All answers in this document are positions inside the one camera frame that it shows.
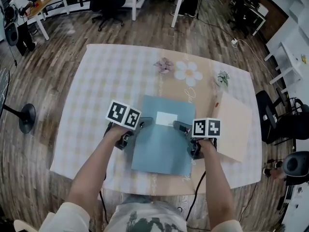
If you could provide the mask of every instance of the person's arm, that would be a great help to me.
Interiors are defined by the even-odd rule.
[[[128,129],[113,126],[73,180],[66,202],[77,204],[91,214],[102,188],[112,149]]]
[[[230,186],[221,167],[218,153],[209,140],[200,140],[206,170],[206,201],[211,229],[234,219],[234,203]]]

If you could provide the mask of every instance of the person standing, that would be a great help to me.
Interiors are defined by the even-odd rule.
[[[18,41],[16,44],[17,49],[19,50],[21,56],[26,53],[26,50],[32,52],[37,45],[37,42],[32,42],[31,35],[28,30],[27,25],[27,15],[30,14],[30,7],[33,7],[33,2],[28,0],[11,0],[9,5],[15,10],[18,10],[17,13],[17,30],[18,30]]]
[[[178,16],[184,16],[184,15],[188,15],[192,18],[194,18],[196,10],[197,10],[197,3],[198,0],[183,0],[179,12],[178,12]]]

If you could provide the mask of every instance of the chair leg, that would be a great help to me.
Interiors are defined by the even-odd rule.
[[[102,25],[104,24],[105,21],[107,21],[109,18],[104,18],[104,20],[102,20],[102,22],[100,23],[99,27],[98,27],[98,31],[101,32],[102,30]]]
[[[91,21],[92,23],[94,23],[96,19],[102,19],[102,18],[104,18],[104,15],[101,14],[101,15],[91,18]]]
[[[121,26],[123,26],[124,25],[124,22],[123,22],[123,20],[122,19],[120,19],[119,17],[117,17],[117,16],[113,16],[112,17],[115,21],[119,21],[121,24]]]

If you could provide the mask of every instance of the wire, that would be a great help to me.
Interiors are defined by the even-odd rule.
[[[257,183],[255,184],[254,186],[254,189],[253,189],[253,192],[252,192],[252,195],[251,195],[251,198],[249,199],[248,203],[247,203],[247,206],[244,208],[244,210],[242,211],[242,213],[240,214],[240,219],[239,219],[239,222],[241,222],[241,219],[242,219],[242,215],[243,213],[245,212],[245,210],[248,208],[249,204],[250,204],[250,201],[252,200],[253,198],[253,195],[254,195],[254,192],[255,192],[255,189],[256,189],[256,186],[257,186]]]
[[[217,25],[213,25],[213,24],[207,23],[207,22],[204,22],[203,20],[198,19],[197,17],[194,17],[194,19],[196,19],[196,20],[198,20],[198,21],[201,21],[202,23],[204,23],[204,24],[206,24],[206,25],[219,28],[219,29],[222,30],[224,33],[226,33],[227,35],[231,36],[232,39],[234,39],[234,37],[233,37],[229,32],[225,31],[225,30],[222,29],[221,27],[219,27],[219,26],[217,26]]]
[[[200,229],[200,228],[193,228],[187,225],[188,228],[192,229],[192,230],[203,230],[203,231],[210,231],[208,229]]]
[[[108,127],[107,127],[107,129],[106,129],[106,131],[104,133],[104,135],[110,130],[110,128],[111,128],[110,124],[112,124],[112,122],[109,123],[109,125],[108,125]],[[101,198],[103,209],[104,209],[104,213],[105,213],[105,221],[108,224],[106,207],[105,207],[105,203],[104,203],[104,200],[103,200],[103,196],[102,196],[101,190],[100,190],[99,194],[100,194],[100,198]]]
[[[199,186],[201,185],[202,180],[204,179],[205,175],[206,175],[206,171],[203,173],[201,179],[199,180],[199,183],[198,183],[198,185],[197,185],[197,189],[195,190],[193,203],[192,203],[192,205],[191,205],[191,207],[190,207],[190,209],[189,209],[187,218],[185,219],[186,221],[188,221],[188,218],[189,218],[189,216],[190,216],[190,213],[191,213],[191,210],[192,210],[192,208],[193,208],[193,205],[194,205],[195,201],[197,200],[197,191],[198,191],[198,188],[199,188]]]
[[[261,64],[266,68],[266,70],[268,71],[268,73],[270,74],[270,76],[274,79],[274,76],[271,74],[271,72],[269,71],[269,69],[266,67],[266,65],[262,62],[262,60],[255,54],[255,52],[252,50],[252,48],[248,45],[248,43],[247,42],[245,42],[244,40],[242,40],[242,39],[238,39],[237,41],[236,41],[236,46],[233,46],[233,44],[232,44],[232,47],[234,47],[234,48],[237,48],[237,46],[238,46],[238,41],[243,41],[249,48],[250,48],[250,50],[253,52],[253,54],[256,56],[256,58],[261,62]]]
[[[14,59],[15,67],[17,67],[17,61],[16,61],[16,59],[15,59],[15,57],[14,57],[14,54],[13,54],[13,52],[12,52],[12,49],[11,49],[11,46],[10,46],[10,45],[9,45],[9,49],[10,49],[10,52],[11,52],[12,57],[13,57],[13,59]]]
[[[107,220],[107,214],[106,214],[106,208],[105,208],[105,204],[104,204],[104,201],[103,201],[103,197],[102,197],[102,192],[100,190],[100,198],[101,198],[101,201],[102,201],[102,205],[103,205],[103,209],[104,209],[104,213],[105,213],[105,221],[106,223],[108,224],[108,220]]]

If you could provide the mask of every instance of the person's right hand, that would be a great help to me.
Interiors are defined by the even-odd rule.
[[[201,145],[201,151],[204,153],[206,150],[214,150],[216,148],[213,146],[212,142],[209,139],[202,139],[198,141],[199,145]]]

